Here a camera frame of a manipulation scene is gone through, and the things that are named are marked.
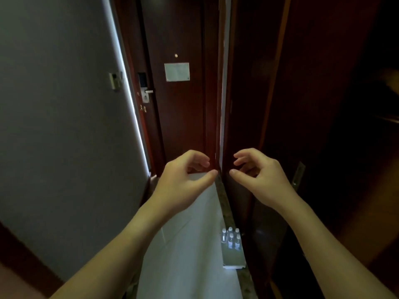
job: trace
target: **person's right hand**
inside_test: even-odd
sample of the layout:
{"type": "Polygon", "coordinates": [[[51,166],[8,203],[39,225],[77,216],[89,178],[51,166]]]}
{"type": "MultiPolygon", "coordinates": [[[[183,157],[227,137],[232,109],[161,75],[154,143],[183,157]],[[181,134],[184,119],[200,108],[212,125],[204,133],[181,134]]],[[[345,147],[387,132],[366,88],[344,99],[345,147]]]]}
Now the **person's right hand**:
{"type": "Polygon", "coordinates": [[[239,171],[230,170],[230,175],[264,205],[278,211],[293,199],[299,199],[277,160],[255,148],[240,150],[234,157],[237,158],[234,165],[244,165],[239,171]]]}

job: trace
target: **group of bottles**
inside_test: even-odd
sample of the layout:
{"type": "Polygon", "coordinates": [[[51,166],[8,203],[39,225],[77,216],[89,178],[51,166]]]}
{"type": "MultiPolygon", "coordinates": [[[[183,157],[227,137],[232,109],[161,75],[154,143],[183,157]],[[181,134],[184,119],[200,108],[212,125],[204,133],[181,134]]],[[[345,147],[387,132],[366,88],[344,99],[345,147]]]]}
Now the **group of bottles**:
{"type": "Polygon", "coordinates": [[[222,229],[222,242],[227,243],[229,249],[233,247],[239,251],[241,249],[241,235],[240,229],[236,228],[235,233],[233,232],[233,227],[229,227],[228,230],[226,228],[222,229]]]}

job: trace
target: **forearm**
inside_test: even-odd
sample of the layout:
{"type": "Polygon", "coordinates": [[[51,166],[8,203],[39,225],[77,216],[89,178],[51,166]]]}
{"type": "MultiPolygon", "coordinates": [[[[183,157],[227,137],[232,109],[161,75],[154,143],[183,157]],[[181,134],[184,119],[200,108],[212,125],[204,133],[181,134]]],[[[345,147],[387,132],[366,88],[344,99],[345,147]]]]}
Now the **forearm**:
{"type": "Polygon", "coordinates": [[[149,199],[126,228],[65,283],[53,299],[123,296],[152,238],[169,214],[149,199]]]}
{"type": "Polygon", "coordinates": [[[326,298],[395,298],[322,224],[301,198],[280,213],[291,226],[326,298]]]}

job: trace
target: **water bottle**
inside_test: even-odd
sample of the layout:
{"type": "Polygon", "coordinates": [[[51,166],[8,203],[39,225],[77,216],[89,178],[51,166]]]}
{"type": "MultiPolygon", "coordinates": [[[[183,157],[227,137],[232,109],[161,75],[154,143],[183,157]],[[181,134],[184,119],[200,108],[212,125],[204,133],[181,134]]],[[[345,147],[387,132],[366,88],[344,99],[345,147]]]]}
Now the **water bottle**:
{"type": "Polygon", "coordinates": [[[240,235],[240,234],[237,234],[237,236],[236,236],[236,238],[235,238],[234,248],[235,248],[237,251],[240,251],[240,248],[241,248],[241,235],[240,235]]]}
{"type": "Polygon", "coordinates": [[[222,243],[226,243],[227,242],[227,231],[226,228],[222,229],[222,243]]]}
{"type": "Polygon", "coordinates": [[[227,238],[227,244],[229,245],[229,249],[233,248],[233,242],[234,242],[234,234],[230,233],[229,237],[227,238]]]}

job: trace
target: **door panel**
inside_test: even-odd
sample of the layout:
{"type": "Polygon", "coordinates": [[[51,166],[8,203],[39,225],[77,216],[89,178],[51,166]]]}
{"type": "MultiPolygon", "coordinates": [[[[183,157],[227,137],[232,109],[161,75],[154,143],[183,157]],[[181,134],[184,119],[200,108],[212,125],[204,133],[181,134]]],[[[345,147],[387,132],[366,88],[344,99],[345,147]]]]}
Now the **door panel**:
{"type": "Polygon", "coordinates": [[[141,0],[166,161],[205,152],[202,2],[141,0]],[[182,62],[190,64],[190,81],[167,82],[164,64],[182,62]]]}

